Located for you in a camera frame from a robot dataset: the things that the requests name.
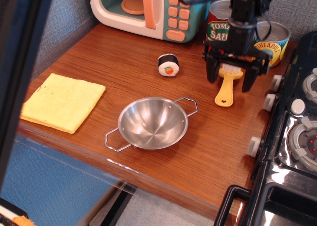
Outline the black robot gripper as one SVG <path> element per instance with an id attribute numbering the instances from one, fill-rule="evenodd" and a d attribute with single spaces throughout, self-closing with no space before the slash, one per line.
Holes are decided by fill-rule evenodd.
<path id="1" fill-rule="evenodd" d="M 204 41 L 203 57 L 210 83 L 217 80 L 221 63 L 246 69 L 242 92 L 250 91 L 257 76 L 268 72 L 270 55 L 253 46 L 257 22 L 256 18 L 250 22 L 243 22 L 230 17 L 227 41 Z"/>

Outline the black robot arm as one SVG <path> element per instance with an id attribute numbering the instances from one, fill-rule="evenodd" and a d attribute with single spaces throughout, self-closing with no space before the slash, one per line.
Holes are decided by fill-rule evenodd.
<path id="1" fill-rule="evenodd" d="M 265 15 L 271 0 L 230 0 L 231 16 L 226 41 L 204 41 L 207 79 L 214 83 L 222 63 L 244 68 L 243 92 L 250 91 L 258 75 L 268 72 L 271 55 L 254 47 L 258 18 Z"/>

